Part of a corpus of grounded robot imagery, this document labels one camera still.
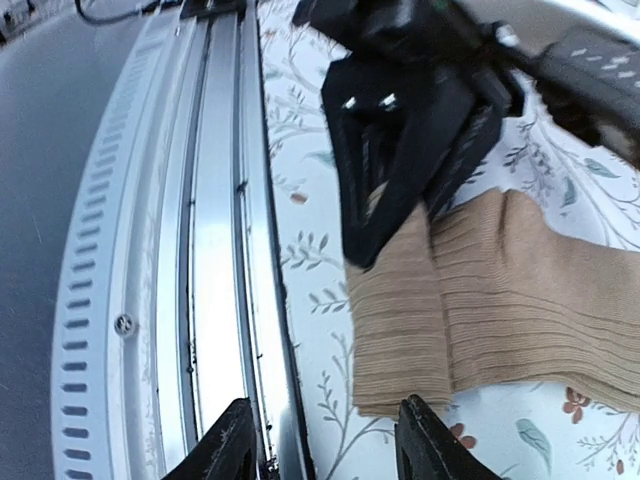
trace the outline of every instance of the black cable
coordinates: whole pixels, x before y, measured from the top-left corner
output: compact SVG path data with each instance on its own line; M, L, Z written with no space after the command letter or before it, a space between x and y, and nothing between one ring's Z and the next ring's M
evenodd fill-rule
M153 0L152 2L143 5L141 7L136 8L135 10L131 10L129 12L123 13L121 15L116 15L114 17L106 17L106 18L96 18L88 15L84 8L82 7L82 0L75 0L76 11L78 12L78 16L82 18L89 25L113 25L114 23L121 22L123 20L127 20L128 18L138 17L145 13L150 13L156 8L160 6L160 0Z

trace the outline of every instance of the folded cloth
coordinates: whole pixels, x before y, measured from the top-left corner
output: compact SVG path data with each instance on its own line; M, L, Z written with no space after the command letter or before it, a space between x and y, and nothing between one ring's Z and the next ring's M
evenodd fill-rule
M425 218L418 206L373 269L347 269L362 414L525 380L640 411L640 254L553 232L515 191L456 208L430 244Z

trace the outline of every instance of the floral tablecloth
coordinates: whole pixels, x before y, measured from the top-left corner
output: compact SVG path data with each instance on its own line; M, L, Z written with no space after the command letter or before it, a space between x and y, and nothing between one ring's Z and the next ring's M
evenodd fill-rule
M340 247L339 200L320 86L344 51L290 26L296 0L260 6L270 159L309 442L319 480L396 478L393 423L351 403L353 332ZM640 250L638 172L555 127L529 89L524 117L455 196L498 186L534 198L551 228ZM556 383L487 386L455 397L452 432L512 480L640 478L640 417Z

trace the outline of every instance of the metal bolt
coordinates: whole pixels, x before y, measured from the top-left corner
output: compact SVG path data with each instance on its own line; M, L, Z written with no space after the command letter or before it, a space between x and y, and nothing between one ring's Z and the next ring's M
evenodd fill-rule
M395 93L387 95L382 100L380 100L380 107L382 107L387 112L392 112L396 108L398 108L398 99L396 98Z
M345 110L353 110L353 108L356 106L356 103L357 103L356 98L351 97L349 100L344 102L344 105L342 106L342 108L344 108Z
M518 35L516 35L515 30L513 30L513 27L511 27L511 25L509 24L500 25L496 29L495 35L498 43L504 45L505 47L513 48L518 46L518 44L520 43Z
M122 315L118 316L113 326L116 330L116 333L120 335L122 338L128 338L132 336L136 331L135 322L126 313L123 313Z

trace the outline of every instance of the ventilation slot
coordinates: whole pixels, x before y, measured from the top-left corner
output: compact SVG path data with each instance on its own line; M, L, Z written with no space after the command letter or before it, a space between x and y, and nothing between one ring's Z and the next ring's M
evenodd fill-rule
M82 217L82 223L95 222L96 220L100 220L104 217L104 212L102 210L98 210L97 212L88 213Z
M122 140L121 133L116 133L115 135L109 135L108 137L104 137L102 139L102 143L106 145L107 143L114 143L114 142L117 142L118 140Z
M126 122L116 123L115 125L111 125L107 128L107 133L119 132L126 126Z
M98 245L92 243L90 245L83 245L82 247L76 248L76 255L84 255L87 253L94 252L98 249ZM89 261L85 263L79 263L73 267L74 272L81 272L83 270L89 270L96 266L94 261Z
M67 470L66 472L67 478L71 480L93 480L93 475L89 472L82 472L80 470Z
M86 230L81 230L78 233L78 238L88 238L93 237L100 233L100 227L88 228Z
M89 193L90 194L94 194L94 193L104 192L108 188L109 188L109 182L108 181L104 181L104 182L98 183L98 184L90 187L89 188Z
M104 195L100 195L97 198L92 198L84 202L84 206L87 208L97 207L98 205L102 205L106 201L107 201L107 197L105 197Z
M69 417L86 417L89 413L85 407L63 407L62 413Z
M74 330L76 328L87 328L89 326L89 319L81 318L78 320L68 320L65 322L64 326L70 330Z
M84 263L76 263L72 269L74 272L84 272L86 270L91 270L93 268L95 268L96 266L96 262L94 262L93 260L89 260L88 262L84 262Z
M65 372L84 372L87 369L87 362L68 362L62 365Z
M71 438L89 438L89 430L86 428L67 427L62 430L62 433Z
M91 300L88 298L83 298L82 300L74 300L72 302L67 303L67 308L69 310L78 310L80 308L89 308L91 306Z
M91 281L91 280L84 280L82 282L74 282L71 285L69 285L69 290L84 290L86 288L91 288L92 285L93 285L93 281Z
M113 168L105 168L104 170L98 170L96 173L91 174L92 180L100 180L105 177L111 176L113 173Z
M86 383L65 383L62 385L62 390L67 393L86 393Z
M73 460L91 460L91 454L86 450L67 449L64 454Z
M109 155L110 153L117 152L118 148L120 148L120 145L111 145L110 147L103 148L98 153L100 154L101 157L103 157L105 155Z
M62 348L65 350L86 350L89 346L89 343L86 340L81 340L78 342L67 342Z
M112 122L112 123L115 123L115 122L122 122L123 120L126 120L128 116L129 116L129 113L128 113L128 112L125 112L125 113L121 113L121 112L120 112L120 113L118 113L117 115L116 115L116 114L114 114L114 115L111 117L111 122Z

